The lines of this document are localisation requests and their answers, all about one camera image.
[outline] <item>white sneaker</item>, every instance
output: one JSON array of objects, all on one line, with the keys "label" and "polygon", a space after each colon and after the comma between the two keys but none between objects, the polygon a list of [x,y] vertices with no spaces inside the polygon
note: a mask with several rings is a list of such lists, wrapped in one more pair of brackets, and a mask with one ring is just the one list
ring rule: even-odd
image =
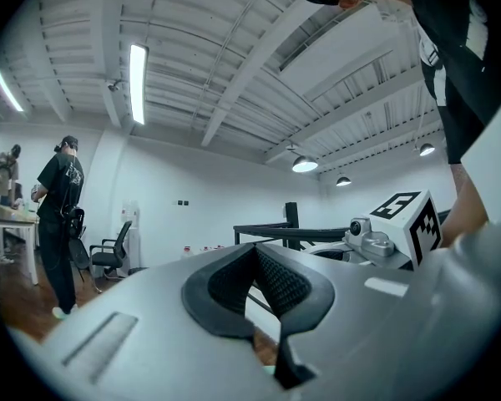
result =
[{"label": "white sneaker", "polygon": [[68,317],[68,314],[65,313],[61,307],[53,307],[52,308],[52,314],[57,318],[64,320]]}]

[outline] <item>baseball cap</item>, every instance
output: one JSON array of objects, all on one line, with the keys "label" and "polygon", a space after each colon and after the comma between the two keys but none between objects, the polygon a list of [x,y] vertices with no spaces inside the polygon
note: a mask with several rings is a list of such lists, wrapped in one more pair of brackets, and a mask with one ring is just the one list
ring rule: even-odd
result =
[{"label": "baseball cap", "polygon": [[74,138],[72,135],[67,135],[66,137],[63,137],[61,143],[55,146],[53,151],[59,153],[65,143],[67,143],[71,149],[78,150],[78,139]]}]

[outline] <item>office chair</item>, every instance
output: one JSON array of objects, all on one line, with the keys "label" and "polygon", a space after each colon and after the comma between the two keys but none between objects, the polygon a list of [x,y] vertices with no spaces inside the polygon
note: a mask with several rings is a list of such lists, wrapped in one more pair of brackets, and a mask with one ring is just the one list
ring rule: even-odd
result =
[{"label": "office chair", "polygon": [[[117,239],[103,239],[101,245],[92,245],[89,247],[89,270],[91,271],[91,280],[93,281],[93,287],[98,293],[101,293],[102,290],[97,287],[97,284],[94,280],[93,266],[111,267],[112,269],[119,269],[123,266],[124,259],[126,258],[126,250],[123,247],[123,242],[130,226],[132,226],[132,221],[126,221],[123,228],[120,230]],[[106,242],[113,242],[114,244],[112,246],[105,245]],[[95,252],[93,254],[93,250],[97,249],[102,251]],[[104,277],[109,280],[120,279],[118,277],[108,277],[105,273]]]}]

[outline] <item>security camera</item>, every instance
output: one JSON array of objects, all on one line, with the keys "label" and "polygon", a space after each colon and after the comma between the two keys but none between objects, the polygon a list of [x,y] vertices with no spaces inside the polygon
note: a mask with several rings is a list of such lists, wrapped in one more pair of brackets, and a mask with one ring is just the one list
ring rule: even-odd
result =
[{"label": "security camera", "polygon": [[106,86],[108,87],[110,92],[117,92],[120,90],[119,84],[122,82],[121,79],[115,80],[115,81],[108,81],[106,82]]}]

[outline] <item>table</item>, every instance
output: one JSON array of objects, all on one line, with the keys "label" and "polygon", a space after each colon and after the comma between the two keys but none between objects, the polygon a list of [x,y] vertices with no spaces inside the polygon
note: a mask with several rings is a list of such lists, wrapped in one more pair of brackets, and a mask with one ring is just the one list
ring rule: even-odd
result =
[{"label": "table", "polygon": [[21,211],[15,211],[11,208],[0,206],[0,248],[3,247],[3,229],[20,229],[24,231],[28,270],[33,285],[39,284],[35,269],[35,254],[33,253],[36,223],[37,218],[34,216],[25,216]]}]

